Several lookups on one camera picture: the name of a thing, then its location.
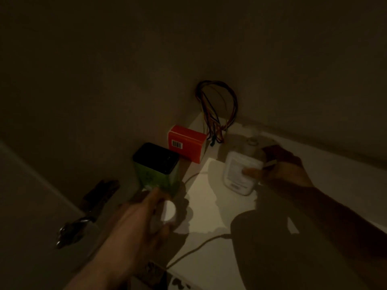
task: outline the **barcode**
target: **barcode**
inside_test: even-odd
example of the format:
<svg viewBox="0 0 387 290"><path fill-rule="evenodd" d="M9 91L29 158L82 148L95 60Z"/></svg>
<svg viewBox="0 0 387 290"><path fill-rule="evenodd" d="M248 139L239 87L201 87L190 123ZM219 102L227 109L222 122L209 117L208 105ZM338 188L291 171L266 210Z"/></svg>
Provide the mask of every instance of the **barcode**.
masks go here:
<svg viewBox="0 0 387 290"><path fill-rule="evenodd" d="M230 185L231 185L232 187L234 187L235 189L240 189L239 186L237 186L237 185L235 185L235 184L233 184L233 183L231 183Z"/></svg>
<svg viewBox="0 0 387 290"><path fill-rule="evenodd" d="M181 142L174 141L174 140L172 140L172 146L181 148L181 149L183 148L183 144Z"/></svg>

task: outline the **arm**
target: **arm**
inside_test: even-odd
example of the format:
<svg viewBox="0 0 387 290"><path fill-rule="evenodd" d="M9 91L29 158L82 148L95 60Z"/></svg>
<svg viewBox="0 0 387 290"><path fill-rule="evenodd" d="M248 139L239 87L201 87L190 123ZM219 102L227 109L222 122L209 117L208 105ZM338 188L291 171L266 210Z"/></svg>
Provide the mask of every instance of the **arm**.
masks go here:
<svg viewBox="0 0 387 290"><path fill-rule="evenodd" d="M156 188L138 204L124 204L110 223L111 232L94 259L65 287L65 290L116 289L127 281L160 248L170 233L170 224L149 233L157 203L168 199Z"/></svg>
<svg viewBox="0 0 387 290"><path fill-rule="evenodd" d="M306 213L369 285L387 287L387 235L315 188L298 157L279 146L266 152L277 159L272 170L243 172L266 182Z"/></svg>

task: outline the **person's right hand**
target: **person's right hand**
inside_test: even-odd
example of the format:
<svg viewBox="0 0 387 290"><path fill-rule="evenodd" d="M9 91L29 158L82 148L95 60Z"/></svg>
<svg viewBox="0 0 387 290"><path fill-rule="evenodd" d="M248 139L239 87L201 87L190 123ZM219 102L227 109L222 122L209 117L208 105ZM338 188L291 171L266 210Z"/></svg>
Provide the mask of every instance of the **person's right hand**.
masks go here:
<svg viewBox="0 0 387 290"><path fill-rule="evenodd" d="M271 170L258 170L255 168L245 168L242 173L262 182L270 184L275 180L283 180L301 187L314 187L302 161L279 145L263 148L268 161L277 160L277 164Z"/></svg>

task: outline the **green box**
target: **green box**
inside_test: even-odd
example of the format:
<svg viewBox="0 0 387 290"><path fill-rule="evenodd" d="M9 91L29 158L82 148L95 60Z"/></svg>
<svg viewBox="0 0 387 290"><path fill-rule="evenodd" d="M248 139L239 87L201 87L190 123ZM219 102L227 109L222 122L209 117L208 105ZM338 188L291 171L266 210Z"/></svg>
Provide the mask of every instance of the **green box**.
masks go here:
<svg viewBox="0 0 387 290"><path fill-rule="evenodd" d="M174 196L180 186L180 156L147 142L133 155L134 167L141 184L152 190L160 187Z"/></svg>

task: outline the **white countertop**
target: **white countertop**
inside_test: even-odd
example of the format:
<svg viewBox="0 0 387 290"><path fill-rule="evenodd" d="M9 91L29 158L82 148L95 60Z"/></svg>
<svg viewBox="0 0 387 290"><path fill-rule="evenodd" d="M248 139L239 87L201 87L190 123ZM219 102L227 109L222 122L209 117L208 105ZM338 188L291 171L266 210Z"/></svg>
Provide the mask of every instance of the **white countertop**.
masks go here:
<svg viewBox="0 0 387 290"><path fill-rule="evenodd" d="M190 128L203 131L200 116ZM178 214L179 208L183 211L181 224L155 261L171 265L206 240L231 232L232 239L210 241L168 271L201 289L363 288L338 252L288 201L267 187L258 186L258 192L241 196L224 186L227 152L250 136L248 128L235 123L225 144L208 146L201 164L188 164L182 179L185 189L174 200ZM379 201L387 191L386 171L262 133L260 147L275 142L303 160L320 190L380 227L387 227L387 205ZM184 170L187 161L181 164ZM254 242L259 248L249 249Z"/></svg>

